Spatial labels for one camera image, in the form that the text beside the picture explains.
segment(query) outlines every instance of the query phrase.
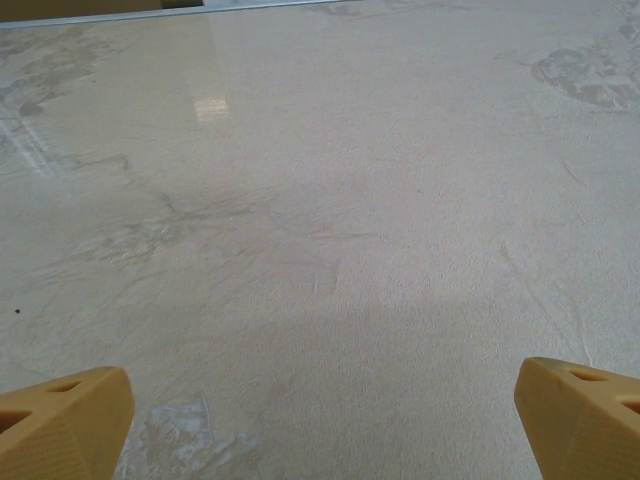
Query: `3d-printed plastic piece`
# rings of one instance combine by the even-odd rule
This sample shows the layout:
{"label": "3d-printed plastic piece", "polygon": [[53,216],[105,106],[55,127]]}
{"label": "3d-printed plastic piece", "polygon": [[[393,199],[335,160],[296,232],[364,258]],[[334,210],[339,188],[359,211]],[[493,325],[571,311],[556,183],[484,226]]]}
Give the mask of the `3d-printed plastic piece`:
{"label": "3d-printed plastic piece", "polygon": [[640,479],[640,380],[528,358],[515,401],[545,480]]}
{"label": "3d-printed plastic piece", "polygon": [[0,480],[111,479],[133,411],[113,367],[0,395]]}

